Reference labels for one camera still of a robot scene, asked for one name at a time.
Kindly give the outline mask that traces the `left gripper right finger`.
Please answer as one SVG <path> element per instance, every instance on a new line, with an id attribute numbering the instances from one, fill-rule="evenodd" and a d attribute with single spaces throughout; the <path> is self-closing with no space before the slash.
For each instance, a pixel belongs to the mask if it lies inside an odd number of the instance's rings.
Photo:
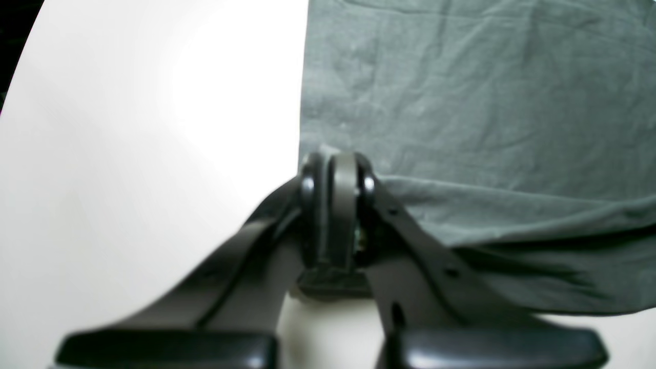
<path id="1" fill-rule="evenodd" d="M 364 272 L 385 339 L 377 368 L 600 368 L 593 330 L 569 329 L 496 294 L 422 231 L 363 157 L 330 158 L 330 264 Z"/>

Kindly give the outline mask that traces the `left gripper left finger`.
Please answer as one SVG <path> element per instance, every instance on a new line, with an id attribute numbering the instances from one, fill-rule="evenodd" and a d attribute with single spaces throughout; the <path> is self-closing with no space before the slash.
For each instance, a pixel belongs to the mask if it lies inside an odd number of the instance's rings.
<path id="1" fill-rule="evenodd" d="M 285 295 L 316 259 L 322 157 L 270 194 L 248 221 L 164 296 L 100 329 L 68 335 L 56 368 L 279 368 Z"/>

